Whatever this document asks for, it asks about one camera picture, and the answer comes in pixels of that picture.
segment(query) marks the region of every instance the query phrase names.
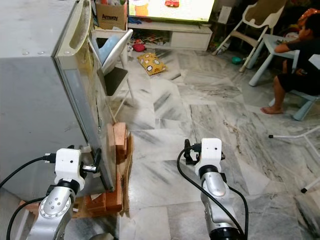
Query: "yellow pillow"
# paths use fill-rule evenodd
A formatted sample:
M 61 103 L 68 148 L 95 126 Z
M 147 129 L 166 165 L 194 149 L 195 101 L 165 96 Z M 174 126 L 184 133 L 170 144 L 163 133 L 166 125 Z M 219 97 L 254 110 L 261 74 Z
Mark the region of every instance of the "yellow pillow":
M 159 58 L 154 53 L 146 53 L 137 58 L 149 76 L 166 70 L 166 65 L 159 61 Z

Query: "child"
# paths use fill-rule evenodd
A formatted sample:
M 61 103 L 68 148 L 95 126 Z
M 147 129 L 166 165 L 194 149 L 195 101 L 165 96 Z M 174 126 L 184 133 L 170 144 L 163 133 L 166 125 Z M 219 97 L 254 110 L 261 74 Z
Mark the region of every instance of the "child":
M 320 13 L 308 17 L 299 32 L 298 40 L 278 45 L 274 49 L 276 53 L 293 50 L 300 50 L 298 70 L 292 74 L 286 71 L 284 64 L 283 73 L 276 76 L 273 81 L 274 105 L 261 108 L 265 114 L 282 114 L 285 95 L 291 90 L 309 95 L 320 95 L 320 70 L 309 62 L 313 54 L 320 55 Z

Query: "cable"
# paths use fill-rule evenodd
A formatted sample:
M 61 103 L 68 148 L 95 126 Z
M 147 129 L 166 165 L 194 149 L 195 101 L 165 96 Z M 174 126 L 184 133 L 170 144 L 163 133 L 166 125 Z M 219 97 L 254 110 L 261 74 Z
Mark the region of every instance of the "cable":
M 188 148 L 183 149 L 177 160 L 176 160 L 176 166 L 178 168 L 179 173 L 188 181 L 190 182 L 193 186 L 195 186 L 197 189 L 199 189 L 201 192 L 203 192 L 203 194 L 205 194 L 209 199 L 211 199 L 219 208 L 221 208 L 225 214 L 227 214 L 227 216 L 233 221 L 233 223 L 236 225 L 236 227 L 238 228 L 240 234 L 244 237 L 244 231 L 242 230 L 240 224 L 237 222 L 237 220 L 234 218 L 234 216 L 232 216 L 232 214 L 218 201 L 216 200 L 210 193 L 208 193 L 206 190 L 204 190 L 201 186 L 199 186 L 197 183 L 195 183 L 193 180 L 191 180 L 191 178 L 189 178 L 187 175 L 185 175 L 185 173 L 181 170 L 180 167 L 180 158 L 182 156 L 182 154 L 187 150 Z
M 45 198 L 46 198 L 46 197 L 44 196 L 44 197 L 40 197 L 40 198 L 37 198 L 37 199 L 33 199 L 33 200 L 30 200 L 30 201 L 27 201 L 27 202 L 25 202 L 24 204 L 22 204 L 21 206 L 19 206 L 19 207 L 15 210 L 15 212 L 13 213 L 13 215 L 12 215 L 10 221 L 9 221 L 8 229 L 7 229 L 7 231 L 6 231 L 6 240 L 10 240 L 11 228 L 12 228 L 12 225 L 13 225 L 13 223 L 14 223 L 14 220 L 15 220 L 17 214 L 19 213 L 19 211 L 20 211 L 21 209 L 23 209 L 25 206 L 27 206 L 27 205 L 29 205 L 29 204 L 33 204 L 33 203 L 39 202 L 39 201 L 42 201 L 42 200 L 45 199 Z
M 33 164 L 37 161 L 40 161 L 40 160 L 45 160 L 45 157 L 38 157 L 36 159 L 33 159 L 25 164 L 23 164 L 21 167 L 19 167 L 17 170 L 15 170 L 13 173 L 11 173 L 9 176 L 7 176 L 1 183 L 0 183 L 0 189 L 2 188 L 2 186 L 10 179 L 12 178 L 17 172 L 19 172 L 21 169 L 25 168 L 26 166 L 30 165 L 30 164 Z
M 248 210 L 248 204 L 247 201 L 245 199 L 245 197 L 242 195 L 241 192 L 239 192 L 238 190 L 235 190 L 234 188 L 230 187 L 228 185 L 229 189 L 233 192 L 235 192 L 236 194 L 238 194 L 243 201 L 244 204 L 244 212 L 245 212 L 245 218 L 244 218 L 244 239 L 248 239 L 248 229 L 249 229 L 249 210 Z

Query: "tv screen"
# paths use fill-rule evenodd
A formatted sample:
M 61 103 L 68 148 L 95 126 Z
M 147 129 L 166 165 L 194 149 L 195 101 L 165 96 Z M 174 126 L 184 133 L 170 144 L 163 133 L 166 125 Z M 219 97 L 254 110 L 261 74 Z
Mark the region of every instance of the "tv screen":
M 215 0 L 129 0 L 129 15 L 207 22 Z

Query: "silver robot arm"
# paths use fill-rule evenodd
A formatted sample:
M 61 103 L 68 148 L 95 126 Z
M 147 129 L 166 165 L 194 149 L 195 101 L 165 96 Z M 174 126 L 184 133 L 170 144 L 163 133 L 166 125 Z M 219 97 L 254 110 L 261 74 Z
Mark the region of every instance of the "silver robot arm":
M 202 189 L 216 199 L 232 215 L 234 220 L 237 220 L 232 207 L 231 190 L 224 182 L 221 174 L 220 161 L 225 158 L 222 153 L 221 140 L 218 138 L 203 138 L 201 144 L 192 146 L 189 140 L 186 140 L 185 150 L 185 162 L 187 165 L 195 166 L 195 173 L 201 179 Z M 197 161 L 192 160 L 189 150 L 199 153 L 196 157 Z M 220 206 L 203 192 L 201 193 L 201 200 L 205 208 L 206 226 L 211 240 L 244 239 L 235 222 Z
M 39 215 L 27 240 L 63 240 L 65 228 L 72 218 L 73 205 L 78 191 L 85 186 L 84 172 L 98 172 L 101 150 L 95 153 L 92 166 L 83 166 L 82 151 L 62 148 L 55 156 L 56 186 L 41 202 Z

